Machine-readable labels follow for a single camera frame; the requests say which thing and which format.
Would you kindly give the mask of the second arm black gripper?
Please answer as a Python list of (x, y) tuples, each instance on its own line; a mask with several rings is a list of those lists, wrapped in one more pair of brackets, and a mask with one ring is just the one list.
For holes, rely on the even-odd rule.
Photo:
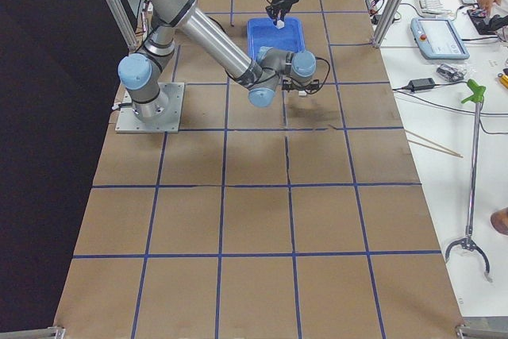
[(311, 80), (308, 83), (299, 83), (295, 79), (284, 79), (282, 81), (283, 91), (303, 91), (305, 94), (315, 94), (321, 89), (321, 83), (318, 79)]

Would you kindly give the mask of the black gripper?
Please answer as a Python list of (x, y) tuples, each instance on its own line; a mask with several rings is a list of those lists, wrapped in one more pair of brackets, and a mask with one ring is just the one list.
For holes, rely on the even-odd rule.
[(280, 13), (279, 20), (285, 21), (285, 17), (291, 11), (292, 6), (299, 1), (300, 0), (271, 0), (268, 6), (265, 7), (265, 10), (273, 23), (278, 21), (278, 13)]

